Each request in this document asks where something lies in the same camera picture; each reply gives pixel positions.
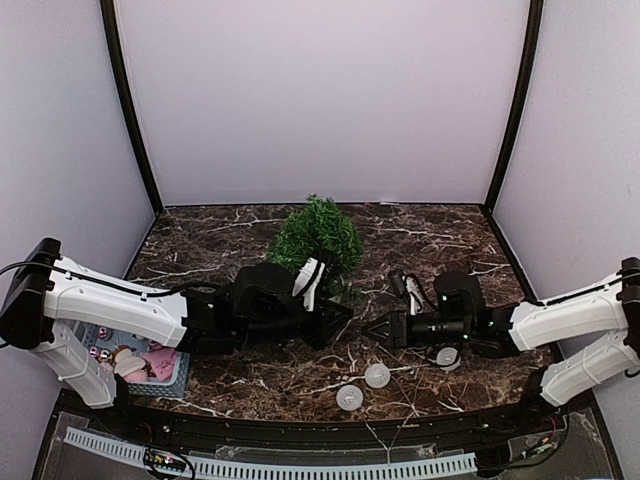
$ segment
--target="white panel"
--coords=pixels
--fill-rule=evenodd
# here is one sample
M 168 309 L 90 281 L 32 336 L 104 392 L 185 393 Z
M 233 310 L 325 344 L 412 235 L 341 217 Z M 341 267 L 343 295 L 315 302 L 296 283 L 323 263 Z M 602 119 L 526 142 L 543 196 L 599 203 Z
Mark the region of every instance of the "white panel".
M 99 2 L 1 2 L 0 32 L 0 266 L 53 236 L 74 259 L 122 275 L 152 211 Z M 0 478 L 31 477 L 58 388 L 35 356 L 0 351 Z
M 119 1 L 165 202 L 482 202 L 528 4 Z
M 541 297 L 640 256 L 640 3 L 546 2 L 496 215 Z M 566 354 L 585 339 L 565 342 Z M 640 477 L 640 382 L 597 390 L 627 478 Z

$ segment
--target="dark marble surface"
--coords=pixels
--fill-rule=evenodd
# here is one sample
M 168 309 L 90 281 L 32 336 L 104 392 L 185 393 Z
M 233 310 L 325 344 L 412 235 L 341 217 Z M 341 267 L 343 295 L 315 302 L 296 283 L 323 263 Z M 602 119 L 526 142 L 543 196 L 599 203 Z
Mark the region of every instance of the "dark marble surface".
M 152 286 L 189 280 L 227 282 L 243 265 L 264 260 L 296 206 L 178 207 L 165 210 L 129 276 Z M 323 351 L 300 340 L 260 345 L 232 356 L 192 356 L 183 400 L 140 398 L 155 408 L 229 418 L 274 421 L 406 419 L 478 410 L 518 400 L 529 373 L 552 363 L 548 348 L 488 360 L 465 352 L 447 373 L 425 366 L 423 352 L 388 352 L 360 335 L 360 327 L 404 303 L 389 293 L 387 273 L 415 273 L 426 289 L 447 269 L 479 275 L 490 306 L 522 299 L 522 291 L 479 209 L 474 206 L 344 205 L 364 244 L 361 268 L 344 278 L 359 295 L 355 316 Z M 387 387 L 365 384 L 368 365 L 392 370 Z M 362 408 L 341 410 L 338 388 L 364 392 Z

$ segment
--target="small christmas tree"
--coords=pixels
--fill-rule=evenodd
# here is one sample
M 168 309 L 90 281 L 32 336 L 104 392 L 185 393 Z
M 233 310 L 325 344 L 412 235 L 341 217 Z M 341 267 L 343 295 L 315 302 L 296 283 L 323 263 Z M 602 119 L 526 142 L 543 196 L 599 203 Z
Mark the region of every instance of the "small christmas tree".
M 267 257 L 295 273 L 319 252 L 329 255 L 328 268 L 335 276 L 355 270 L 364 247 L 353 222 L 331 198 L 311 195 L 304 210 L 292 213 L 284 222 Z

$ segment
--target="green plant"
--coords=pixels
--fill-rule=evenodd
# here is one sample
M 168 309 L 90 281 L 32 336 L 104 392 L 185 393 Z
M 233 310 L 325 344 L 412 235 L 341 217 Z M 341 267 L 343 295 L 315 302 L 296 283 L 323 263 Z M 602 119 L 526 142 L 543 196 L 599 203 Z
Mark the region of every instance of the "green plant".
M 267 257 L 296 272 L 318 250 L 331 254 L 332 273 L 340 275 L 360 265 L 364 247 L 353 222 L 331 198 L 311 195 L 305 208 L 292 213 L 284 222 L 278 238 L 267 250 Z

